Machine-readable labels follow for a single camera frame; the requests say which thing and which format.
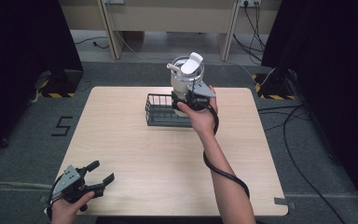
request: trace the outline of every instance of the black curtain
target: black curtain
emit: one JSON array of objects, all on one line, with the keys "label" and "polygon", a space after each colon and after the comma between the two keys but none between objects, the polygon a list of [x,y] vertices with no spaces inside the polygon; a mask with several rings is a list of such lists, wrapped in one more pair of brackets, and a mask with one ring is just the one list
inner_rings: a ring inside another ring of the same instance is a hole
[{"label": "black curtain", "polygon": [[358,189],[358,4],[282,0],[262,64],[297,72],[327,148]]},{"label": "black curtain", "polygon": [[44,71],[83,71],[58,1],[0,1],[0,140],[34,94]]}]

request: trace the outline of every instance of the gray carpet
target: gray carpet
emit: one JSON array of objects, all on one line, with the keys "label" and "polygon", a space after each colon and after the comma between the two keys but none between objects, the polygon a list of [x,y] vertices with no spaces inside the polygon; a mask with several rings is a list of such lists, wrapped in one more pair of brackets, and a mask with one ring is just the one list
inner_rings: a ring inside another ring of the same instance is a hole
[{"label": "gray carpet", "polygon": [[[9,146],[0,148],[0,223],[48,223],[43,214],[43,197],[55,180],[81,112],[95,86],[170,86],[162,63],[83,63],[84,76],[74,98],[39,98],[18,120],[8,137]],[[267,71],[248,67],[251,73]],[[215,87],[244,87],[253,91],[257,108],[299,105],[301,102],[257,98],[252,79],[237,65],[206,65],[204,81]],[[276,112],[290,113],[291,108]],[[307,111],[288,122],[286,136],[296,164],[346,223],[358,223],[358,193],[344,169],[330,159]],[[71,126],[66,136],[56,129]],[[260,114],[265,130],[280,125],[287,114]],[[332,210],[304,181],[290,160],[282,137],[282,126],[266,131],[283,192],[290,204],[285,217],[258,217],[265,223],[339,223]],[[96,217],[81,216],[77,223],[95,223]],[[121,218],[113,223],[135,223]]]}]

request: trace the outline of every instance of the hazard tape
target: hazard tape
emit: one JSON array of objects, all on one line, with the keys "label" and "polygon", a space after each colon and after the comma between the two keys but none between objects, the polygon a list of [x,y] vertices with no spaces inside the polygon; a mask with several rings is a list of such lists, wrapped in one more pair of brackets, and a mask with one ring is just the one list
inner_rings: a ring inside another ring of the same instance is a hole
[{"label": "hazard tape", "polygon": [[[254,81],[257,78],[257,75],[252,75]],[[273,100],[295,100],[296,97],[292,94],[271,94],[271,92],[265,92],[263,86],[260,86],[260,83],[255,84],[255,91],[257,96],[262,99],[273,99]]]},{"label": "hazard tape", "polygon": [[74,93],[57,93],[57,92],[39,92],[39,97],[50,97],[50,98],[62,98],[62,97],[74,97]]},{"label": "hazard tape", "polygon": [[48,79],[43,82],[43,84],[39,90],[38,96],[39,97],[49,97],[49,98],[63,98],[63,97],[74,97],[75,96],[74,92],[63,92],[66,90],[61,90],[61,92],[48,92],[47,88],[48,88]]}]

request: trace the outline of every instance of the human hand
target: human hand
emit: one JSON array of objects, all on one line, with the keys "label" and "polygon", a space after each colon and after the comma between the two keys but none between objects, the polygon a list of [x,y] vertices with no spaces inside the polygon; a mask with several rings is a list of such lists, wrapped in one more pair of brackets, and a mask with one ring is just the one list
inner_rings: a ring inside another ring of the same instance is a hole
[{"label": "human hand", "polygon": [[94,197],[94,191],[91,191],[81,197],[75,203],[68,203],[65,199],[60,198],[53,203],[51,208],[51,224],[73,224],[75,223],[77,210],[84,204],[88,203]]},{"label": "human hand", "polygon": [[[211,89],[211,91],[215,93],[214,88],[212,86],[209,86],[209,89]],[[188,115],[191,120],[191,126],[197,132],[198,135],[209,133],[214,134],[214,118],[208,109],[195,111],[182,102],[179,102],[177,105],[183,112]],[[210,99],[210,105],[213,107],[214,111],[216,111],[217,114],[216,98]]]}]

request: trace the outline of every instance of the human arm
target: human arm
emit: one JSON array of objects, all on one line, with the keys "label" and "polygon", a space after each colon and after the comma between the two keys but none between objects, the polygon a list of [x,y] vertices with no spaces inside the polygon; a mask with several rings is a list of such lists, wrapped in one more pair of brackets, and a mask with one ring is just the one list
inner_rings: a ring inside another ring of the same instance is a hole
[{"label": "human arm", "polygon": [[[188,114],[193,129],[197,132],[209,162],[218,169],[235,175],[224,152],[213,133],[214,118],[207,109],[194,111],[183,103],[179,108]],[[216,99],[211,98],[211,106],[217,113]],[[253,208],[245,190],[236,182],[211,171],[214,194],[220,216],[225,224],[255,223]]]},{"label": "human arm", "polygon": [[65,199],[60,198],[52,205],[51,224],[74,224],[77,211],[81,206],[88,203],[93,197],[94,192],[91,191],[81,197],[75,203],[68,203]]}]

